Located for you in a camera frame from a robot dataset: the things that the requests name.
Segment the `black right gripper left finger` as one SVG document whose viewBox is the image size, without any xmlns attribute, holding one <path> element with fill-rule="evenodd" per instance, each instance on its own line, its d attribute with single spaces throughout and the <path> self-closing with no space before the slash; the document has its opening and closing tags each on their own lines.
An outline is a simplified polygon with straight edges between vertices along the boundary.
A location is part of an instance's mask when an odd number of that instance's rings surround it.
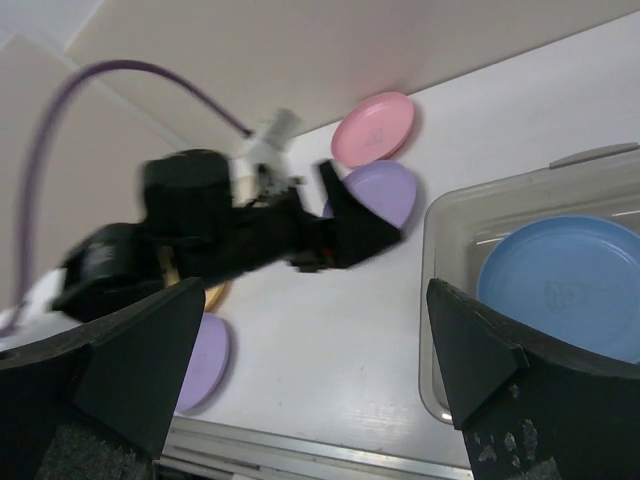
<svg viewBox="0 0 640 480">
<path fill-rule="evenodd" d="M 199 331 L 198 279 L 1 354 L 4 479 L 149 479 Z"/>
</svg>

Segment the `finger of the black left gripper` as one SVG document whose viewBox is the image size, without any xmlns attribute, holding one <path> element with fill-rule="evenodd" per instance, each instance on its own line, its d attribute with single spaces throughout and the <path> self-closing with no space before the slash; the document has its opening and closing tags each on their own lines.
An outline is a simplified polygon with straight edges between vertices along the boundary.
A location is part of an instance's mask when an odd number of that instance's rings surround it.
<svg viewBox="0 0 640 480">
<path fill-rule="evenodd" d="M 377 161 L 341 178 L 330 160 L 320 163 L 326 207 L 342 242 L 395 245 L 405 225 L 405 168 Z"/>
<path fill-rule="evenodd" d="M 396 247 L 402 240 L 400 232 L 337 236 L 327 248 L 327 266 L 351 268 Z"/>
</svg>

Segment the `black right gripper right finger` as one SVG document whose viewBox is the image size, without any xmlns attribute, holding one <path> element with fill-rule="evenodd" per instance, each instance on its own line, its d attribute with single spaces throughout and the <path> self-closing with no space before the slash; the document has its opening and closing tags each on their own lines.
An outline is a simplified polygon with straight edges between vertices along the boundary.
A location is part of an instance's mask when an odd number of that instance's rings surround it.
<svg viewBox="0 0 640 480">
<path fill-rule="evenodd" d="M 636 479 L 639 368 L 572 346 L 433 278 L 433 343 L 476 479 Z"/>
</svg>

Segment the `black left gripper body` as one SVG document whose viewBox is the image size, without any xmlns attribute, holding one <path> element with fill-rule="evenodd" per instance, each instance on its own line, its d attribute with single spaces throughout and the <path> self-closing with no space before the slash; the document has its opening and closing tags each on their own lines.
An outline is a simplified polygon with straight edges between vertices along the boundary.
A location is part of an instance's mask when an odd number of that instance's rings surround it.
<svg viewBox="0 0 640 480">
<path fill-rule="evenodd" d="M 297 194 L 279 194 L 236 207 L 234 271 L 247 273 L 284 260 L 303 273 L 331 269 L 324 224 L 307 212 Z"/>
</svg>

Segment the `purple plastic plate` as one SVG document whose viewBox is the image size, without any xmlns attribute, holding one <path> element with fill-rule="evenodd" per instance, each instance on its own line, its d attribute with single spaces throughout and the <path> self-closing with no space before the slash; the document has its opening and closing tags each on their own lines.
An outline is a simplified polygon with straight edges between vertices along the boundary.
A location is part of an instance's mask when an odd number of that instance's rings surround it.
<svg viewBox="0 0 640 480">
<path fill-rule="evenodd" d="M 199 406 L 214 392 L 225 373 L 230 350 L 225 321 L 204 313 L 176 404 L 177 413 Z"/>
<path fill-rule="evenodd" d="M 362 205 L 339 218 L 345 224 L 371 227 L 386 222 L 403 230 L 413 213 L 418 182 L 412 171 L 391 160 L 378 160 L 356 168 L 342 178 L 342 184 Z"/>
</svg>

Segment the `yellow plastic plate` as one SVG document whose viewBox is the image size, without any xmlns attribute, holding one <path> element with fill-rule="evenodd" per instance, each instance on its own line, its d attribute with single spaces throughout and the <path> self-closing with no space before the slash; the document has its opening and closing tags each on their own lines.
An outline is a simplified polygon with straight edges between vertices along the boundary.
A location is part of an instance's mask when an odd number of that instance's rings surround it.
<svg viewBox="0 0 640 480">
<path fill-rule="evenodd" d="M 160 247 L 158 250 L 159 264 L 163 270 L 164 283 L 166 287 L 173 286 L 181 281 L 179 273 L 174 265 L 173 250 L 170 247 Z M 205 289 L 205 305 L 206 313 L 214 313 L 224 300 L 231 282 L 226 281 L 214 287 Z"/>
</svg>

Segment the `pink plastic plate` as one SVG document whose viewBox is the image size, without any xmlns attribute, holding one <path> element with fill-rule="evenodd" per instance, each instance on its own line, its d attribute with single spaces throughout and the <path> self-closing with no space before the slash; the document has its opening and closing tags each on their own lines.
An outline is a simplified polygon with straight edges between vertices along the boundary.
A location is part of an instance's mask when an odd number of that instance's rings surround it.
<svg viewBox="0 0 640 480">
<path fill-rule="evenodd" d="M 339 123 L 331 140 L 331 154 L 350 169 L 387 159 L 408 139 L 414 120 L 415 107 L 407 95 L 374 95 Z"/>
</svg>

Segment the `blue plastic plate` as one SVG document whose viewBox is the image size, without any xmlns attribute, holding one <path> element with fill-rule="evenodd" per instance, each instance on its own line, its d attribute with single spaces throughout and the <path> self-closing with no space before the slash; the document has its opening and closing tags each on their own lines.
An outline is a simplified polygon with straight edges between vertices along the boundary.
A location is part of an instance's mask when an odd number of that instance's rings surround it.
<svg viewBox="0 0 640 480">
<path fill-rule="evenodd" d="M 573 346 L 639 361 L 639 236 L 593 216 L 549 217 L 502 240 L 476 297 Z"/>
</svg>

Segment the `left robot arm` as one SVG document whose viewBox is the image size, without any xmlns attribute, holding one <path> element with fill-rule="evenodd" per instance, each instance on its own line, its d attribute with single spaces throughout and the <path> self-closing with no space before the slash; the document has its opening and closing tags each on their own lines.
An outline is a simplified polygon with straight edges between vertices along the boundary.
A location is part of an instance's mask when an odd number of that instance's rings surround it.
<svg viewBox="0 0 640 480">
<path fill-rule="evenodd" d="M 164 288 L 162 250 L 180 279 L 210 288 L 285 260 L 303 273 L 347 269 L 400 243 L 403 233 L 365 207 L 331 161 L 316 166 L 332 205 L 321 218 L 303 207 L 298 183 L 273 185 L 258 168 L 260 190 L 233 203 L 230 161 L 204 149 L 148 161 L 141 170 L 145 218 L 106 225 L 65 258 L 65 278 L 51 308 L 90 322 Z"/>
</svg>

